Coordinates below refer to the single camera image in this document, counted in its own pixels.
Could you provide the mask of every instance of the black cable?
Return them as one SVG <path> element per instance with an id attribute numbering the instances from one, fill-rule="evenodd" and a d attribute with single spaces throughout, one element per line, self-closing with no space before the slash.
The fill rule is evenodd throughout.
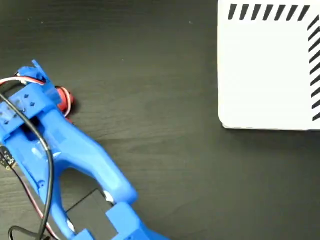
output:
<path id="1" fill-rule="evenodd" d="M 35 237 L 36 240 L 42 240 L 46 225 L 48 222 L 48 218 L 50 215 L 50 208 L 51 208 L 51 202 L 52 202 L 52 195 L 53 195 L 53 188 L 54 188 L 54 158 L 53 154 L 50 150 L 50 147 L 45 140 L 45 138 L 42 136 L 42 134 L 37 130 L 35 125 L 24 115 L 6 96 L 4 96 L 2 93 L 0 93 L 0 98 L 24 121 L 26 126 L 30 128 L 30 130 L 36 135 L 36 137 L 39 139 L 41 145 L 43 146 L 43 149 L 46 153 L 48 163 L 49 163 L 49 180 L 48 180 L 48 189 L 46 194 L 46 201 L 44 205 L 44 211 L 43 211 L 43 219 L 41 221 L 41 225 L 38 231 L 38 235 Z"/>
<path id="2" fill-rule="evenodd" d="M 33 201 L 32 201 L 32 199 L 31 199 L 31 196 L 28 194 L 28 190 L 27 190 L 27 188 L 26 188 L 26 186 L 25 186 L 24 181 L 22 180 L 22 178 L 19 176 L 19 174 L 17 173 L 17 171 L 10 165 L 10 163 L 7 161 L 7 159 L 6 159 L 4 156 L 3 156 L 3 159 L 4 159 L 5 162 L 8 164 L 8 166 L 10 167 L 10 169 L 12 170 L 12 172 L 14 173 L 14 175 L 18 178 L 18 180 L 19 180 L 19 182 L 21 183 L 21 185 L 22 185 L 22 187 L 23 187 L 23 190 L 24 190 L 25 194 L 27 195 L 30 203 L 32 203 Z M 9 235 L 9 239 L 10 239 L 10 240 L 14 240 L 14 238 L 13 238 L 13 236 L 12 236 L 12 231 L 13 231 L 13 230 L 17 230 L 17 231 L 21 232 L 20 229 L 22 228 L 22 227 L 19 227 L 19 226 L 13 226 L 13 227 L 17 227 L 17 228 L 12 228 L 12 227 L 11 227 L 11 228 L 9 229 L 8 235 Z M 50 236 L 51 236 L 52 239 L 56 240 L 55 237 L 54 237 L 51 233 L 50 233 Z"/>

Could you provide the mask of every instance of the black electronic module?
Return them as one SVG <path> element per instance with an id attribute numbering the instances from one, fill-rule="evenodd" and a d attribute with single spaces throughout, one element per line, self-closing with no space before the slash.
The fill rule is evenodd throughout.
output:
<path id="1" fill-rule="evenodd" d="M 11 170 L 16 166 L 16 160 L 13 158 L 9 150 L 0 143 L 0 164 L 7 170 Z"/>

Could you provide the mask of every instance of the blue plastic bracket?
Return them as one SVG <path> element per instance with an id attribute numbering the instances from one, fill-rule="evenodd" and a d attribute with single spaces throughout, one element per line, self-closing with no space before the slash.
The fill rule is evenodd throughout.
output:
<path id="1" fill-rule="evenodd" d="M 78 235 L 70 229 L 63 209 L 59 177 L 65 169 L 74 168 L 96 179 L 113 198 L 115 206 L 106 213 L 118 231 L 112 240 L 167 240 L 141 222 L 130 206 L 138 198 L 136 190 L 106 151 L 65 119 L 57 108 L 61 99 L 55 86 L 40 65 L 35 60 L 32 63 L 34 67 L 24 66 L 18 73 L 44 80 L 45 84 L 30 83 L 9 99 L 36 123 L 51 147 L 55 181 L 50 213 L 61 232 L 69 240 L 94 240 L 86 229 Z M 46 153 L 39 140 L 4 102 L 0 103 L 0 141 L 9 149 L 45 203 L 49 178 Z"/>

